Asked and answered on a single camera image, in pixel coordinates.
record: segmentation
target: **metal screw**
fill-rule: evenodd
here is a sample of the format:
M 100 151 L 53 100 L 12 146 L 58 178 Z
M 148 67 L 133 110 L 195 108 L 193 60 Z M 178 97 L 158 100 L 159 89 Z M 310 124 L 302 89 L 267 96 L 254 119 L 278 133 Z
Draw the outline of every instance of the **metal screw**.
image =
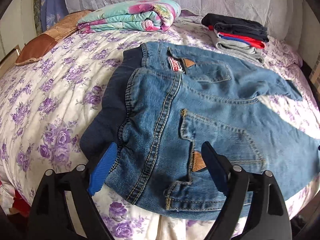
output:
M 268 170 L 265 171 L 265 174 L 266 174 L 268 177 L 272 177 L 272 175 L 273 175 L 272 172 L 271 172 L 271 171 L 268 171 Z
M 53 173 L 52 170 L 46 170 L 46 171 L 45 171 L 46 176 L 50 176 L 52 173 Z
M 85 169 L 85 166 L 83 164 L 80 164 L 77 166 L 77 171 L 83 171 Z
M 237 171 L 237 172 L 242 171 L 242 168 L 239 165 L 233 165 L 232 168 L 233 168 L 234 171 Z

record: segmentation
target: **floral bed sheet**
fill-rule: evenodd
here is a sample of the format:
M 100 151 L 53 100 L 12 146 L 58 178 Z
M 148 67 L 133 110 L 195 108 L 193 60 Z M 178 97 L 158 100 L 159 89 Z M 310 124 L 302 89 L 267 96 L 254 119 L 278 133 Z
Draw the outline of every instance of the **floral bed sheet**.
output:
M 0 169 L 28 203 L 32 203 L 47 169 L 65 172 L 87 162 L 79 139 L 101 109 L 101 97 L 113 71 L 123 60 L 123 51 L 146 41 L 217 51 L 200 21 L 201 17 L 180 17 L 167 32 L 157 33 L 75 33 L 41 61 L 15 66 L 0 79 Z M 294 127 L 320 138 L 320 113 L 299 68 L 301 58 L 288 45 L 273 38 L 263 55 L 263 67 L 292 80 L 303 101 L 295 102 L 284 96 L 262 96 L 260 100 Z M 315 177 L 287 200 L 290 218 L 318 190 L 319 177 Z M 115 239 L 202 240 L 214 222 L 175 219 L 145 211 L 127 203 L 106 185 L 93 200 Z M 241 233 L 245 220 L 239 220 L 235 234 Z M 81 232 L 79 223 L 76 228 Z

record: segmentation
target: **floral blanket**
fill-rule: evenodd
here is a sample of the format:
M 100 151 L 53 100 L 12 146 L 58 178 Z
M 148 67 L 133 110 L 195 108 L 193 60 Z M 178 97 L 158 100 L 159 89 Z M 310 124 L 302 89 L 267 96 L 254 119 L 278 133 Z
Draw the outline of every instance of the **floral blanket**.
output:
M 32 203 L 47 169 L 65 172 L 87 162 L 79 148 L 79 138 L 100 111 L 101 97 L 123 60 L 123 51 L 157 40 L 217 51 L 200 20 L 201 17 L 177 18 L 166 32 L 75 33 L 41 61 L 13 67 L 0 79 L 0 169 L 28 203 Z M 300 57 L 273 38 L 263 55 L 264 67 L 292 80 L 303 101 L 284 96 L 262 96 L 260 100 L 294 127 L 320 138 L 320 113 L 299 68 Z M 318 190 L 316 177 L 287 200 L 290 217 Z M 93 200 L 115 239 L 202 240 L 213 224 L 145 211 L 130 205 L 106 185 Z M 76 210 L 70 209 L 70 213 L 75 216 Z M 243 230 L 245 220 L 239 220 L 235 234 Z M 79 224 L 75 228 L 81 232 Z
M 78 21 L 82 33 L 106 30 L 166 31 L 181 8 L 171 0 L 126 1 L 107 5 Z

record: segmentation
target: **brown leather cushion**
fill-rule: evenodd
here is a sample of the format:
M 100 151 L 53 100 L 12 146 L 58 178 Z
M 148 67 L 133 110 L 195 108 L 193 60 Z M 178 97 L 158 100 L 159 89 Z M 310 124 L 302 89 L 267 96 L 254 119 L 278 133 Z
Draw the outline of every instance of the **brown leather cushion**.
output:
M 29 41 L 22 49 L 15 64 L 23 66 L 41 60 L 57 43 L 75 33 L 78 20 L 90 12 L 90 10 L 84 10 L 65 16 L 49 30 Z

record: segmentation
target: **black folded garment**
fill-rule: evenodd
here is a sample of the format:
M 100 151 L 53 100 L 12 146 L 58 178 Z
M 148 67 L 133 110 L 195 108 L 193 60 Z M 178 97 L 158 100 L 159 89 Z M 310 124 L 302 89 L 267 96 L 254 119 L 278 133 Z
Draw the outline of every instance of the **black folded garment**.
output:
M 218 32 L 242 35 L 269 42 L 267 28 L 258 22 L 208 13 L 201 23 L 207 27 L 212 25 Z

